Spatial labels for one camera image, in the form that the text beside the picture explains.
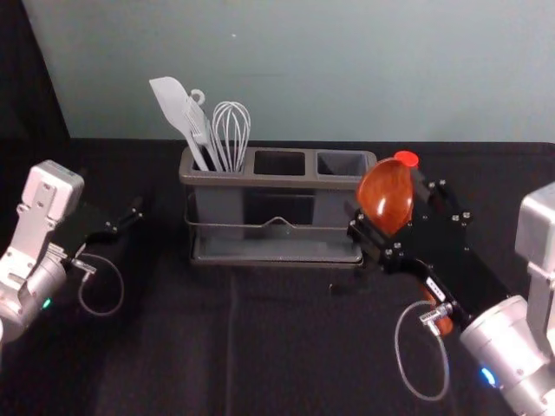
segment black table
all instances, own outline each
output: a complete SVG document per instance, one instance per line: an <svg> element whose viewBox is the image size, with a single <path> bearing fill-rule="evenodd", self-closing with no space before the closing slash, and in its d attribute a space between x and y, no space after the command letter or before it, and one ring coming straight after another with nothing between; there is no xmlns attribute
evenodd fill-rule
<svg viewBox="0 0 555 416"><path fill-rule="evenodd" d="M363 148L386 157L409 148L421 169L446 179L476 220L472 246L499 278L526 295L526 265L513 250L519 203L555 179L554 147L543 144L302 144ZM182 224L180 141L73 140L30 153L0 143L2 250L10 240L29 168L51 158L87 169L83 198L111 212L154 189L151 215L101 252L125 275L125 308L109 320L54 302L27 334L8 345L0 413L137 414L511 414L456 335L446 339L452 386L440 404L402 384L393 332L402 309L421 298L409 276L375 274L364 296L330 298L348 270L191 267ZM428 393L441 387L437 347L406 325L408 375Z"/></svg>

